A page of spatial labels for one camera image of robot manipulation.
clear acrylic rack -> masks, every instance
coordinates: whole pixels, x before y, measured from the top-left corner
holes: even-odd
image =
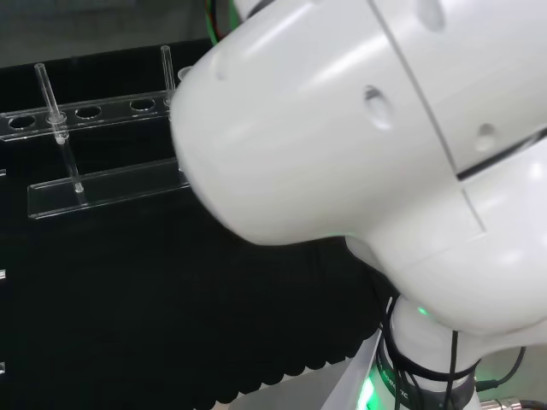
[[[166,90],[63,105],[56,103],[45,65],[34,66],[46,106],[0,114],[0,140],[52,136],[68,177],[28,186],[29,218],[38,220],[189,186],[176,158],[80,175],[70,148],[71,131],[169,116],[175,89],[173,63],[168,46],[160,51]],[[189,67],[181,69],[179,78],[188,71]]]

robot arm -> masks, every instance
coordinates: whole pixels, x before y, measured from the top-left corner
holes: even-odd
[[[547,343],[547,3],[526,3],[276,0],[177,90],[179,163],[251,242],[344,236],[449,328]]]

circular hole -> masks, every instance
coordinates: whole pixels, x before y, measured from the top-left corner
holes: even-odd
[[[150,100],[147,98],[144,100],[131,101],[131,104],[129,105],[135,111],[148,111],[149,109],[153,109],[156,106],[156,103],[154,102],[154,100]]]
[[[492,124],[482,124],[477,132],[475,149],[479,152],[489,151],[496,145],[496,128]]]
[[[372,122],[380,129],[391,128],[391,105],[384,94],[371,85],[365,88],[365,104]]]
[[[84,120],[90,120],[101,114],[101,111],[100,107],[83,107],[76,110],[76,116]]]
[[[9,126],[14,130],[24,130],[33,125],[36,119],[32,115],[22,115],[21,117],[15,117],[9,120]]]

black fabric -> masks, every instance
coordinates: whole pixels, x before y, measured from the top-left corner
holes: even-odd
[[[172,44],[175,70],[208,48]],[[159,47],[46,67],[59,103],[163,87]],[[0,112],[43,105],[32,65],[0,87]],[[82,173],[174,156],[165,120],[71,141]],[[258,247],[190,190],[28,220],[26,187],[66,175],[53,138],[1,143],[0,168],[2,409],[209,409],[353,355],[378,326],[340,239]]]

cable connector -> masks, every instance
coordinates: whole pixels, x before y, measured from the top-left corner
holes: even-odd
[[[500,400],[482,401],[482,410],[522,410],[521,401],[514,397]]]

